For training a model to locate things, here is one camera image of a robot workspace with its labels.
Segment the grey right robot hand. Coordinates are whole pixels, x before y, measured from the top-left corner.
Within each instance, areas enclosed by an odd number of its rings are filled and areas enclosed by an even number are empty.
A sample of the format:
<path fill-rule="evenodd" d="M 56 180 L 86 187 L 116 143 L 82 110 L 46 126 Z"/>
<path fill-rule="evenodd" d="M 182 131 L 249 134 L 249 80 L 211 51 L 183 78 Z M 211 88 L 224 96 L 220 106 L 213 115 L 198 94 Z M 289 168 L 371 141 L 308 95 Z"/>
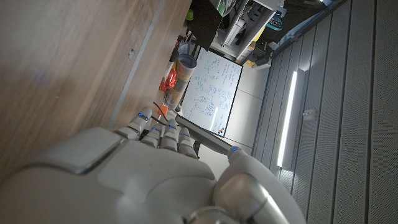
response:
<path fill-rule="evenodd" d="M 304 223 L 275 175 L 241 148 L 144 108 L 115 131 L 90 128 L 1 182 L 2 223 Z"/>

